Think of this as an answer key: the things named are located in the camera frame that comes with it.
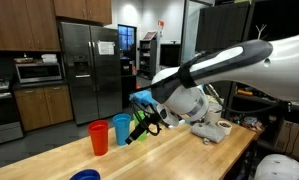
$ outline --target red cup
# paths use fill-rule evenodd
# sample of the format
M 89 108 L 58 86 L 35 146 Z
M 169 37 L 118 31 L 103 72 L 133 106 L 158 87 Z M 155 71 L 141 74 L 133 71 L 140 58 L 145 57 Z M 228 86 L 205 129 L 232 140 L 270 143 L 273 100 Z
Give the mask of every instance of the red cup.
M 88 131 L 96 156 L 102 156 L 108 151 L 108 127 L 105 120 L 97 120 L 88 125 Z

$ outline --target window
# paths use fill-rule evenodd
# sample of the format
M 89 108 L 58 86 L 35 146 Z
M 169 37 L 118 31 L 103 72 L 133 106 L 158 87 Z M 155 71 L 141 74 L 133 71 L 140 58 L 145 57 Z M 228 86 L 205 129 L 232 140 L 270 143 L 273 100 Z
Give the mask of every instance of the window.
M 119 45 L 121 50 L 130 50 L 130 47 L 134 44 L 134 29 L 134 27 L 118 25 Z

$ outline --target countertop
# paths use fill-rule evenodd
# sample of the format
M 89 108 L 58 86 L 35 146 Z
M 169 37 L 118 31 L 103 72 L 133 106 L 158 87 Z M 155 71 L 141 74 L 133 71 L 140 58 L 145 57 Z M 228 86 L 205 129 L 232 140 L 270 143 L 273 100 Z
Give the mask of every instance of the countertop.
M 21 84 L 17 82 L 13 86 L 13 90 L 21 90 L 21 89 L 27 89 L 27 88 L 41 88 L 41 87 L 50 87 L 50 86 L 59 86 L 59 85 L 67 85 L 68 81 L 66 79 L 63 80 L 57 80 L 57 81 L 45 81 L 45 82 L 36 82 L 36 83 L 24 83 Z
M 255 133 L 232 124 L 219 144 L 205 145 L 190 126 L 163 127 L 158 136 L 118 146 L 109 129 L 109 150 L 94 156 L 90 137 L 0 168 L 0 179 L 70 179 L 95 169 L 101 179 L 221 179 L 242 155 Z

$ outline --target paper on refrigerator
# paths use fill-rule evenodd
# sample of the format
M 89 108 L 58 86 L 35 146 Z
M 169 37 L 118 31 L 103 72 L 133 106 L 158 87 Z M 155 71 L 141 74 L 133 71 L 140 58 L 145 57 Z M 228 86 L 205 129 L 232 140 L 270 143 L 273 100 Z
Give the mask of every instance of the paper on refrigerator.
M 100 55 L 114 55 L 115 42 L 99 41 L 98 51 Z

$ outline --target stainless steel refrigerator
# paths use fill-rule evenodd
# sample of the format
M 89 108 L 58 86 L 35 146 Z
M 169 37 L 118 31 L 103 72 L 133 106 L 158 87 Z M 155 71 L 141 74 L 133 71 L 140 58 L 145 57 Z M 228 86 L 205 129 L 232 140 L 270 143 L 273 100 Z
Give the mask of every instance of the stainless steel refrigerator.
M 61 22 L 65 75 L 77 124 L 122 111 L 118 31 Z

